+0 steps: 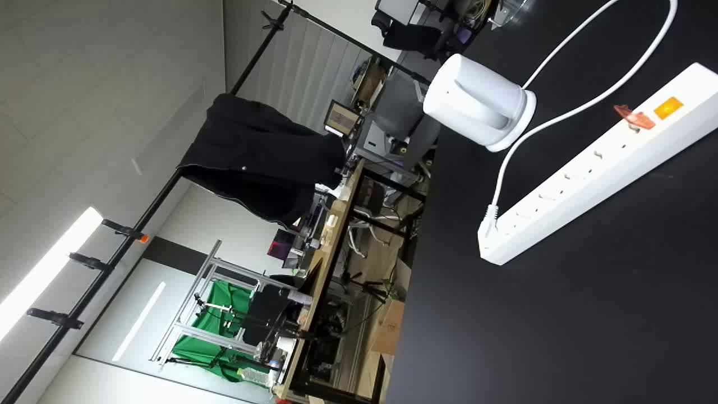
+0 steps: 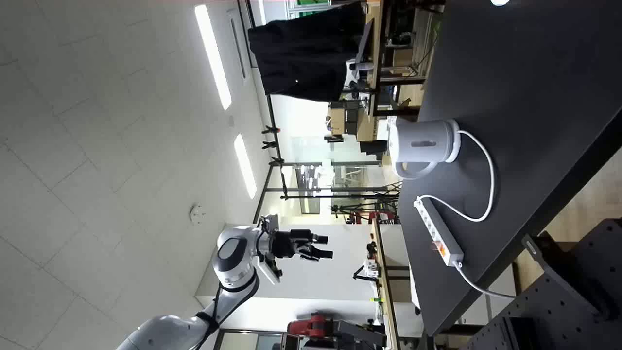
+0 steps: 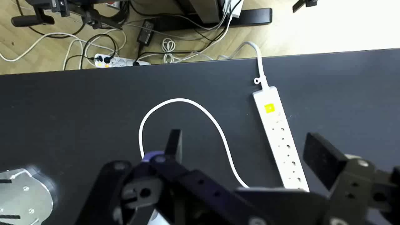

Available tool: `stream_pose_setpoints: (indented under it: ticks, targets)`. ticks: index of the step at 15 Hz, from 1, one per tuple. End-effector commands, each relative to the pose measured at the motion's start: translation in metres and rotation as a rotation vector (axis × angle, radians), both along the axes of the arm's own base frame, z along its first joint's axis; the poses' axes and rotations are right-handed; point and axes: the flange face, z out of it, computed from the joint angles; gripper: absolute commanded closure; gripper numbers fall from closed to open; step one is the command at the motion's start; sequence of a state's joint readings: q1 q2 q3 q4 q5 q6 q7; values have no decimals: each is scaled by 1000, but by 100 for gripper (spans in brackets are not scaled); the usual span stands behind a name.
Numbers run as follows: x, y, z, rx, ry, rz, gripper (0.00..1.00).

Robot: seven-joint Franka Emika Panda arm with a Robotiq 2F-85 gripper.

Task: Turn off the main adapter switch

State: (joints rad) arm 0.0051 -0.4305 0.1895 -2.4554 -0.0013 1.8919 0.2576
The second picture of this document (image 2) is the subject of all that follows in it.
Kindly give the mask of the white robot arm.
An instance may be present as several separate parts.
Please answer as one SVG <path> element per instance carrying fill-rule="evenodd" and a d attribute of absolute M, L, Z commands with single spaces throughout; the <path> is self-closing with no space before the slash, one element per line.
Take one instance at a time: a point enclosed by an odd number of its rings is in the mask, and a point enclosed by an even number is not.
<path fill-rule="evenodd" d="M 332 253 L 324 251 L 326 244 L 326 236 L 311 230 L 282 232 L 270 222 L 221 232 L 212 263 L 217 281 L 212 306 L 188 320 L 177 316 L 151 318 L 132 331 L 116 350 L 200 350 L 210 335 L 256 294 L 260 275 L 272 285 L 280 283 L 278 259 L 295 255 L 307 261 L 330 259 Z"/>

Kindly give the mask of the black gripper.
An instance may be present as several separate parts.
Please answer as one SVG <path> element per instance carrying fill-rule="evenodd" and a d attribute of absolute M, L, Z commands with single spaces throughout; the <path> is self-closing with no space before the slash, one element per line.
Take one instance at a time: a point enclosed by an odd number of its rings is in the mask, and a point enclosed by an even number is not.
<path fill-rule="evenodd" d="M 328 244 L 326 236 L 313 236 L 309 230 L 276 232 L 272 255 L 287 259 L 299 255 L 307 261 L 332 259 L 332 251 L 309 250 L 309 244 Z"/>

